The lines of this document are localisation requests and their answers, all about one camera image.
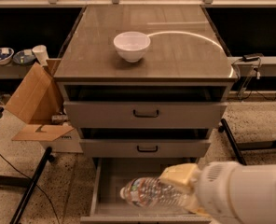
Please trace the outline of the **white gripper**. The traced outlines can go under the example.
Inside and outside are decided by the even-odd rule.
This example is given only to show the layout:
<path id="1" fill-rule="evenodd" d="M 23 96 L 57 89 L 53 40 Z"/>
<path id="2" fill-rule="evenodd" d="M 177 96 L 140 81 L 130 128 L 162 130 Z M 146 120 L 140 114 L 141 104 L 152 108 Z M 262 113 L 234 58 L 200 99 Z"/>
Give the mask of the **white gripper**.
<path id="1" fill-rule="evenodd" d="M 241 224 L 229 200 L 230 176 L 238 166 L 234 161 L 214 161 L 200 171 L 195 163 L 178 164 L 167 167 L 159 181 L 189 194 L 198 180 L 196 195 L 186 196 L 185 209 L 202 217 L 211 216 L 220 224 Z"/>

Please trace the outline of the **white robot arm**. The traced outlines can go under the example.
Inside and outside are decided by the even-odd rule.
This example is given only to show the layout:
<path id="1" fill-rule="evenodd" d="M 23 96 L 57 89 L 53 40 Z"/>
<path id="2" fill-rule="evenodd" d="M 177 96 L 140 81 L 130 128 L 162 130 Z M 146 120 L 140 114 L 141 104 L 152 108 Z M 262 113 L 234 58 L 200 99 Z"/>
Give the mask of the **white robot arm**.
<path id="1" fill-rule="evenodd" d="M 186 195 L 186 210 L 214 224 L 276 224 L 276 164 L 185 163 L 166 168 L 159 180 Z"/>

